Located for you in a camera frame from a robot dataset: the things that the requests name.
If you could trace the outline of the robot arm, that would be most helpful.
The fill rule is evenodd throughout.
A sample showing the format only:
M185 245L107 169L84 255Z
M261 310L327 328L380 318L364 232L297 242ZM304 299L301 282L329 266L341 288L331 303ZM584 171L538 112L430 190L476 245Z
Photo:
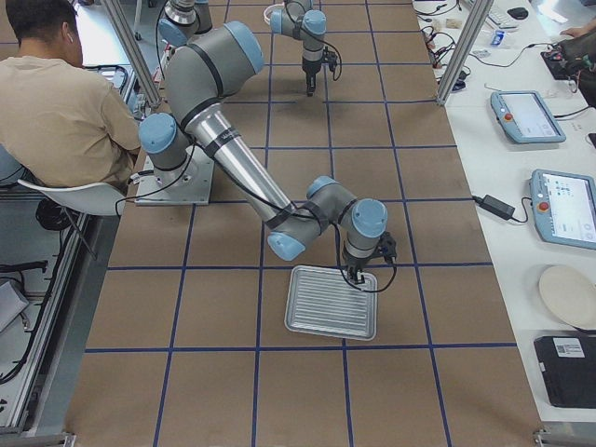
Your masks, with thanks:
M237 93L263 64L259 42L237 20L177 47L165 70L169 111L150 115L139 125L142 149L155 173L173 172L179 181L190 160L188 147L199 147L242 191L270 230L269 247L284 261L298 257L329 226L345 229L343 270L360 284L370 260L396 262L386 206L357 198L327 176L316 178L305 203L295 206L223 115L223 99Z
M302 70L305 73L306 95L317 88L317 74L323 65L331 72L341 68L339 51L325 40L327 17L310 1L283 1L266 7L264 22L273 34L288 36L303 46ZM207 1L168 1L164 16L157 21L157 30L172 47L220 44L232 36L247 54L254 71L260 72L263 55L251 30L242 22L230 21L215 29Z

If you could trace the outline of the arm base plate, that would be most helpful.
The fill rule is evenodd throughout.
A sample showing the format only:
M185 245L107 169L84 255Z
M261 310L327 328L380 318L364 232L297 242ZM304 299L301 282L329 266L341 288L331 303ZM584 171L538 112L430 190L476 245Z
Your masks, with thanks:
M216 65L218 61L219 29L212 29L205 34L186 35L177 33L169 40L173 47L169 58L169 69L175 65Z
M140 178L134 202L138 206L207 206L214 171L213 161L197 146L188 146L187 160L172 171L154 168L146 157L143 169L151 173Z

